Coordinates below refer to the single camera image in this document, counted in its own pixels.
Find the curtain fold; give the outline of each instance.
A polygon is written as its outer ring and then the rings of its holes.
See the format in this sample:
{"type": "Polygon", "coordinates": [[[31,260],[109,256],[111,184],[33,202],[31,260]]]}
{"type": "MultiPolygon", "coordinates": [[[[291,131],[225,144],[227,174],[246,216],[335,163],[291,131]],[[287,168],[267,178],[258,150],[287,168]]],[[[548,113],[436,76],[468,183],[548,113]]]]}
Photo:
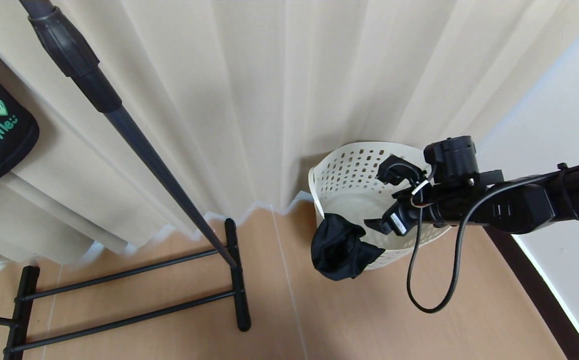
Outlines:
{"type": "MultiPolygon", "coordinates": [[[[579,35],[568,0],[54,4],[201,212],[237,218],[286,207],[350,142],[480,142],[579,35]]],[[[166,223],[194,232],[15,1],[0,1],[0,82],[42,132],[7,189],[115,251],[166,223]]]]}

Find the green heart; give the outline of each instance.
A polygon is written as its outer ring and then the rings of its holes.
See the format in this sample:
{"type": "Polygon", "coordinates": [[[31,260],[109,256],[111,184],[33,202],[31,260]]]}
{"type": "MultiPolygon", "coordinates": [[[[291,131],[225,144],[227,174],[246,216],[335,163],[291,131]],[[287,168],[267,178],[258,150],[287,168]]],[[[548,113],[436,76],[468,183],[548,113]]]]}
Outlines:
{"type": "Polygon", "coordinates": [[[0,100],[0,116],[8,116],[8,108],[2,100],[0,100]]]}

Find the robotic arm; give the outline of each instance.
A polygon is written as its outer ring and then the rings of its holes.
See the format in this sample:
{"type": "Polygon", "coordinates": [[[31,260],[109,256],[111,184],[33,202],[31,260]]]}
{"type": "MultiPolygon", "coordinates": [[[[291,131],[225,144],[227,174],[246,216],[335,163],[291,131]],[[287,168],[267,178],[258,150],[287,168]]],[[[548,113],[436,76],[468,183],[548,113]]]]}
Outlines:
{"type": "Polygon", "coordinates": [[[408,180],[410,187],[392,195],[396,201],[380,219],[365,220],[365,225],[372,230],[386,235],[394,231],[401,237],[423,223],[436,227],[458,226],[451,284],[441,303],[431,309],[419,305],[411,292],[411,275],[421,237],[421,227],[417,228],[407,274],[407,293],[422,312],[438,312],[452,298],[467,225],[527,234],[558,221],[579,220],[579,165],[568,168],[561,163],[558,171],[504,181],[500,170],[479,172],[476,148],[470,136],[429,144],[423,155],[431,165],[428,175],[395,155],[378,167],[376,178],[381,182],[396,186],[408,180]]]}

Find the perforated basket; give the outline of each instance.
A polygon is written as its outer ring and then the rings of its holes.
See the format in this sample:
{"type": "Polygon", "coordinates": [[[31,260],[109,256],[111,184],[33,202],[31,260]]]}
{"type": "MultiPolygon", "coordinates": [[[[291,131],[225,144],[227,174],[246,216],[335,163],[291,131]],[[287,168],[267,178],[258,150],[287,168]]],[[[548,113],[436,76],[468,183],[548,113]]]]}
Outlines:
{"type": "MultiPolygon", "coordinates": [[[[325,213],[339,214],[365,229],[366,235],[361,237],[363,242],[385,249],[383,255],[367,265],[365,270],[384,267],[411,253],[416,241],[416,228],[406,236],[397,236],[394,232],[383,235],[363,223],[363,219],[381,218],[394,204],[392,194],[409,186],[406,181],[393,186],[376,179],[379,165],[390,155],[403,158],[423,170],[430,170],[423,152],[417,148],[390,142],[358,142],[332,151],[308,174],[317,225],[323,221],[325,213]]],[[[427,244],[447,230],[449,227],[424,225],[420,243],[427,244]]]]}

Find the floor seam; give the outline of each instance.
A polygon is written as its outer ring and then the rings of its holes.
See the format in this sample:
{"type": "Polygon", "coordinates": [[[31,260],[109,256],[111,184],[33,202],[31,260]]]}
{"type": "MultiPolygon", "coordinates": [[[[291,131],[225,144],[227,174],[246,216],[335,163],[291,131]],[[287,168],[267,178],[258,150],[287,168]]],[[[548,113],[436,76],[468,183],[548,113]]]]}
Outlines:
{"type": "Polygon", "coordinates": [[[296,316],[296,325],[298,326],[300,343],[303,346],[303,354],[305,355],[305,360],[308,360],[308,347],[305,345],[303,330],[301,329],[301,319],[299,317],[299,310],[296,306],[296,300],[294,299],[294,292],[292,291],[290,272],[288,271],[287,262],[285,262],[285,253],[283,252],[283,245],[281,244],[281,234],[279,233],[278,225],[276,225],[276,214],[274,213],[274,207],[272,205],[269,206],[269,209],[271,210],[271,219],[274,221],[274,229],[276,230],[276,240],[278,241],[278,248],[280,249],[280,257],[283,259],[283,267],[285,268],[285,276],[287,277],[287,286],[289,287],[289,296],[291,297],[291,303],[294,306],[294,316],[296,316]]]}
{"type": "MultiPolygon", "coordinates": [[[[59,287],[61,284],[61,275],[63,275],[63,265],[60,266],[58,271],[58,278],[56,279],[56,287],[59,287]]],[[[50,333],[50,326],[52,326],[52,315],[54,314],[54,304],[56,304],[56,296],[58,294],[54,294],[51,299],[51,307],[49,308],[49,317],[47,319],[47,330],[45,330],[45,337],[47,338],[48,334],[50,333]]],[[[45,351],[47,350],[47,345],[43,346],[43,355],[40,360],[45,360],[45,351]]]]}

